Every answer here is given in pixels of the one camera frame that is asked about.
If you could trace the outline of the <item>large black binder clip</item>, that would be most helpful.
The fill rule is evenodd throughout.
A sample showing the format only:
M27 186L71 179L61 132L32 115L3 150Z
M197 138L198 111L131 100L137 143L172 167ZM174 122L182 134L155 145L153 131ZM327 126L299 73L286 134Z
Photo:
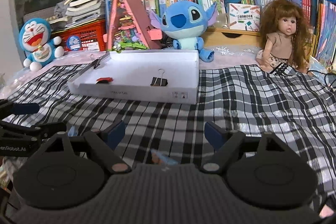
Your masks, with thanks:
M167 86L168 80L164 77L164 74L164 69L158 69L158 75L152 78L150 86Z

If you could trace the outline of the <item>pink fleece blanket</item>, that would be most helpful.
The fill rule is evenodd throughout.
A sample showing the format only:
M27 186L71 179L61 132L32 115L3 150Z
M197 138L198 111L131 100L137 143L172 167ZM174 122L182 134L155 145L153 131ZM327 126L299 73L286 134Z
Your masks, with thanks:
M225 45L207 47L214 51L214 60L210 63L199 61L199 69L214 70L238 65L254 65L256 54L261 50L259 47L249 45Z

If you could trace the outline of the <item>white cardboard box tray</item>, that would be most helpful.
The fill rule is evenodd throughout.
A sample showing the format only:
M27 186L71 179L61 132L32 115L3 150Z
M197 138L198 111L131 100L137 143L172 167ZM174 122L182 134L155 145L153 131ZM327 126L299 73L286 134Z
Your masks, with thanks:
M164 69L167 86L150 86ZM109 84L96 84L112 77ZM97 98L194 105L198 98L199 56L195 50L131 50L108 52L98 68L86 65L70 78L72 94Z

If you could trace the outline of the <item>blue Stitch plush toy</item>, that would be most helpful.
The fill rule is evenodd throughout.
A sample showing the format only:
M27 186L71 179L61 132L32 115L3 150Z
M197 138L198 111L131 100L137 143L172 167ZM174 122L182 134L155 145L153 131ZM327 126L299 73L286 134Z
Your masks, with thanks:
M204 48L201 35L217 21L217 16L217 3L204 10L201 5L190 1L173 3L162 16L154 11L149 13L151 25L172 38L174 49L196 50L206 63L214 60L214 51Z

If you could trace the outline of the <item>black white plaid cloth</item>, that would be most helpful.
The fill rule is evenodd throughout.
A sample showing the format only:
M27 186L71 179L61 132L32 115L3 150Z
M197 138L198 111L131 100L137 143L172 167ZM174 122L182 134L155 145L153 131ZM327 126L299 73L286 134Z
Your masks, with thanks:
M152 149L201 164L213 153L203 134L207 122L253 136L271 131L316 171L319 200L335 194L335 91L313 77L288 66L272 73L256 65L202 70L197 104L180 105L75 96L67 82L80 70L53 67L11 94L11 101L36 102L40 110L7 121L66 121L82 134L120 119L126 131L116 153L130 165L149 162Z

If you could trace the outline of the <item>red plastic crate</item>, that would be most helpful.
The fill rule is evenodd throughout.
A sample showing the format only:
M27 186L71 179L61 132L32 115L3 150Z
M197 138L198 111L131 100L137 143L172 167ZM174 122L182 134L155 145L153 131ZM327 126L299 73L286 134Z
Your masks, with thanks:
M54 38L62 38L61 46L65 52L98 51L105 52L103 35L106 34L105 20L94 20L77 27L55 31L51 34Z

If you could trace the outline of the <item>white printed cardboard box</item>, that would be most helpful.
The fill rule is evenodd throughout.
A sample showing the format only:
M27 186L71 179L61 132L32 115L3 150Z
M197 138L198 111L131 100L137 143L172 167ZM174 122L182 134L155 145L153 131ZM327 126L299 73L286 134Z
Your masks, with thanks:
M260 6L230 3L228 24L232 30L259 32Z

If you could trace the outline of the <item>brown haired baby doll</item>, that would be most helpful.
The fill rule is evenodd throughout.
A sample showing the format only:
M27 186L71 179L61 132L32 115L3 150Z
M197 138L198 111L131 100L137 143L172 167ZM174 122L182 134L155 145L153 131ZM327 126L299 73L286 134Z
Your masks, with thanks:
M262 70L271 72L280 64L288 64L307 73L310 32L301 7L288 0L269 3L261 14L260 36L262 49L256 61Z

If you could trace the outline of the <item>pink triangular diorama house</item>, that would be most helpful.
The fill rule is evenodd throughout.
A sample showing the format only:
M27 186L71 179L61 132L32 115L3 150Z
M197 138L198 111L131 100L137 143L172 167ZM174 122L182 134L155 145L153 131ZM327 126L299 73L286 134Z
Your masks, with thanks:
M112 0L106 51L160 50L161 39L141 0Z

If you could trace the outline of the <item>wooden drawer unit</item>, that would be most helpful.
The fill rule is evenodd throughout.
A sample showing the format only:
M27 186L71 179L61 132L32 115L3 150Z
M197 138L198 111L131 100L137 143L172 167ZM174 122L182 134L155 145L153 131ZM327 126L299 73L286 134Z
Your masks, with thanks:
M253 31L209 27L201 37L207 48L214 46L254 46L261 48L262 46L260 34Z

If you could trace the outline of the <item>stack of papers and books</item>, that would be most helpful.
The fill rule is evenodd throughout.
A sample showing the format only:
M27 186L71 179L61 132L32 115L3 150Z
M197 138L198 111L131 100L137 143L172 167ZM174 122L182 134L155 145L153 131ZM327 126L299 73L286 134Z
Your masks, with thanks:
M82 22L83 18L92 17L93 13L103 14L111 0L66 0L55 6L54 15L47 18L50 24L64 21L71 25Z

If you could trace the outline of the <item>small binder clip on box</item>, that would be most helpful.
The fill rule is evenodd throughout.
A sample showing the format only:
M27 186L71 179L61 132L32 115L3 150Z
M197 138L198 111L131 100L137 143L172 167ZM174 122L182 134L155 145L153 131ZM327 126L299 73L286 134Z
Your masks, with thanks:
M90 54L90 58L91 58L91 64L92 64L92 67L93 69L96 69L99 67L100 63L101 63L101 60L104 56L95 56L93 54Z

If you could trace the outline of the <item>Doraemon plush toy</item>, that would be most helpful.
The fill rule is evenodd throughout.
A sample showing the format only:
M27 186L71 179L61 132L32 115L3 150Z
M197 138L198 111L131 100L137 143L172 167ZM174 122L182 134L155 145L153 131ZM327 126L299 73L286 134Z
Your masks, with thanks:
M20 30L19 43L22 50L28 53L23 66L32 72L37 72L64 55L64 48L60 45L62 38L50 38L49 22L41 18L28 20Z

